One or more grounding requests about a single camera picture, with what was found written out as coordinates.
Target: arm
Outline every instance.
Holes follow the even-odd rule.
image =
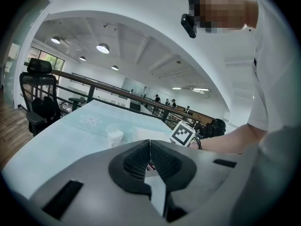
[[[247,145],[258,143],[266,133],[264,130],[246,124],[227,135],[202,139],[201,144],[202,148],[207,151],[242,153]],[[194,142],[189,148],[198,149],[198,145]]]

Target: white arch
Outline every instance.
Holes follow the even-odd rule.
[[[224,76],[223,55],[210,39],[198,31],[191,39],[180,24],[183,9],[176,0],[59,0],[54,1],[47,19],[62,17],[101,17],[141,30],[167,45],[191,64],[220,94],[231,109],[233,88],[230,78]]]

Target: white table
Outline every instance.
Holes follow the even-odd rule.
[[[108,149],[106,129],[112,124],[124,133],[122,144],[132,142],[135,127],[167,136],[171,133],[161,120],[93,100],[23,146],[2,171],[6,183],[29,199],[42,184],[79,158]]]

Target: ceiling beam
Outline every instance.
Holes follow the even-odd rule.
[[[162,77],[159,77],[159,79],[167,78],[167,77],[172,77],[172,76],[183,75],[184,73],[190,73],[190,71],[191,70],[181,70],[181,71],[169,73],[169,74],[163,75]]]
[[[163,56],[163,58],[161,58],[160,60],[158,60],[156,63],[154,63],[153,65],[151,65],[148,68],[148,71],[153,71],[155,69],[157,69],[158,67],[162,66],[163,64],[165,64],[166,62],[168,62],[169,60],[175,58],[177,55],[169,53],[165,56]]]
[[[140,57],[141,57],[141,55],[142,55],[142,53],[143,53],[143,51],[144,51],[147,43],[149,42],[150,38],[151,37],[149,35],[147,35],[145,38],[142,39],[140,47],[139,47],[139,49],[137,51],[136,58],[135,58],[135,64],[137,64],[139,62],[139,59],[140,59]]]
[[[121,26],[119,23],[117,23],[116,25],[116,35],[117,35],[117,54],[118,56],[121,58],[121,48],[120,48],[120,29],[121,29]]]
[[[87,18],[84,17],[84,18],[83,18],[83,21],[84,21],[84,23],[85,23],[87,29],[89,30],[90,34],[92,35],[92,37],[93,37],[93,39],[94,39],[94,41],[95,41],[95,45],[98,45],[98,39],[97,39],[97,37],[96,37],[94,31],[92,30],[92,28],[91,28],[91,26],[90,26],[90,24],[89,24]]]
[[[78,45],[78,44],[77,44],[77,45],[78,45],[79,47],[83,47],[86,51],[89,51],[88,48],[86,47],[86,45],[82,44],[83,41],[80,40],[80,39],[75,35],[75,32],[72,30],[72,28],[70,28],[69,26],[67,26],[67,24],[63,21],[63,19],[60,20],[60,22],[61,22],[61,25],[62,25],[63,27],[65,27],[65,29],[69,30],[70,33],[74,36],[74,38],[79,42],[79,45]]]

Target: window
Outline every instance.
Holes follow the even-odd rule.
[[[27,56],[27,62],[29,63],[31,58],[38,58],[41,60],[49,61],[51,63],[51,67],[53,70],[59,70],[61,71],[63,69],[64,60],[55,57],[49,53],[46,53],[42,50],[39,50],[37,48],[31,47]]]
[[[31,58],[39,58],[41,50],[31,47],[27,56],[27,62],[29,63]]]
[[[57,57],[42,51],[40,56],[39,56],[39,59],[49,61],[51,63],[52,69],[55,69],[55,64],[56,64]]]

